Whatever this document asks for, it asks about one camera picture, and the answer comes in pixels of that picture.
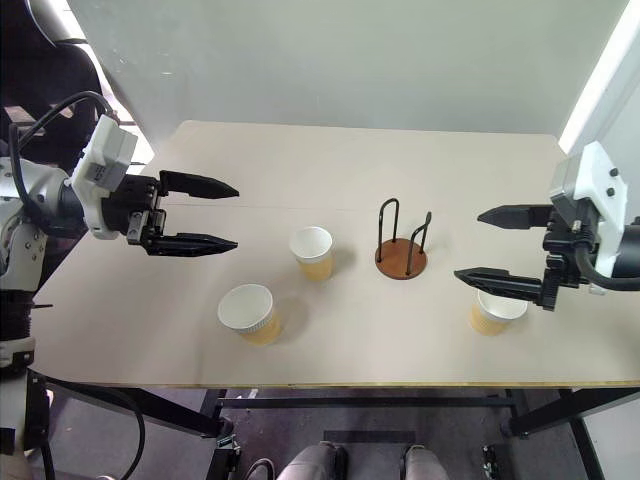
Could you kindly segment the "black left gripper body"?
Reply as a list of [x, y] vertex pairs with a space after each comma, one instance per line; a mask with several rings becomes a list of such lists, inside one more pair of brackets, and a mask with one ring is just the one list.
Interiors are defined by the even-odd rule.
[[166, 195], [158, 179], [125, 175], [117, 189], [102, 199], [106, 227], [125, 236], [130, 245], [151, 248], [163, 235], [166, 211], [160, 202]]

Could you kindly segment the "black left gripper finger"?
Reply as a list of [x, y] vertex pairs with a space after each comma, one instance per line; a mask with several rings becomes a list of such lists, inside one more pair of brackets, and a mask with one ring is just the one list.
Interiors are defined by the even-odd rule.
[[196, 174], [161, 170], [159, 172], [159, 195], [170, 192], [184, 193], [190, 197], [224, 199], [239, 196], [239, 191], [214, 178]]
[[150, 256], [200, 257], [224, 254], [238, 247], [238, 243], [208, 234], [177, 233], [147, 241]]

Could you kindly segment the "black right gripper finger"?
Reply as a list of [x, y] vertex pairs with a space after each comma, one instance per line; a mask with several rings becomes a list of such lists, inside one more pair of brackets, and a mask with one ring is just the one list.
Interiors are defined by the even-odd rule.
[[456, 270], [454, 276], [465, 284], [490, 295], [536, 302], [542, 291], [542, 281], [514, 276], [507, 270], [473, 267]]
[[528, 230], [545, 227], [550, 215], [550, 205], [502, 205], [481, 213], [477, 220], [502, 229]]

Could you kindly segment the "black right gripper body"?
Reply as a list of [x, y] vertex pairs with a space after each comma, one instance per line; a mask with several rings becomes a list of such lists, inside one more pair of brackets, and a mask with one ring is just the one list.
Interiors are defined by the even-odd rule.
[[561, 287], [578, 289], [588, 280], [581, 274], [573, 245], [575, 234], [558, 211], [551, 206], [542, 248], [547, 253], [539, 306], [554, 311]]

